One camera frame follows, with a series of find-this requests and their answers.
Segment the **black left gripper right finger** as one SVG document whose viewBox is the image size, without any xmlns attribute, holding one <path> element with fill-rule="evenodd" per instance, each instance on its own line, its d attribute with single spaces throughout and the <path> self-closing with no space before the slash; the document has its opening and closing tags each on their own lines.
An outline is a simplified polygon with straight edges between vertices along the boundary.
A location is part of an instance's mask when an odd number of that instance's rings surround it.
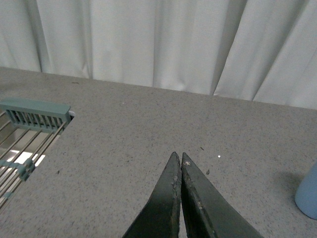
<svg viewBox="0 0 317 238">
<path fill-rule="evenodd" d="M 181 200 L 189 238 L 261 238 L 218 192 L 193 160 L 182 154 Z"/>
</svg>

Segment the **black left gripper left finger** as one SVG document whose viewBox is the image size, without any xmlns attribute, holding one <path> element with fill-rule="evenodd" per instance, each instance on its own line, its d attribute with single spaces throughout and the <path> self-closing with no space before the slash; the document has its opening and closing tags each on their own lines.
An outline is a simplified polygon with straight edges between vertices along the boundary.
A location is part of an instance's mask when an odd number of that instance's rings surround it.
<svg viewBox="0 0 317 238">
<path fill-rule="evenodd" d="M 181 207 L 182 172 L 179 156 L 173 152 L 144 208 L 125 238 L 177 238 Z"/>
</svg>

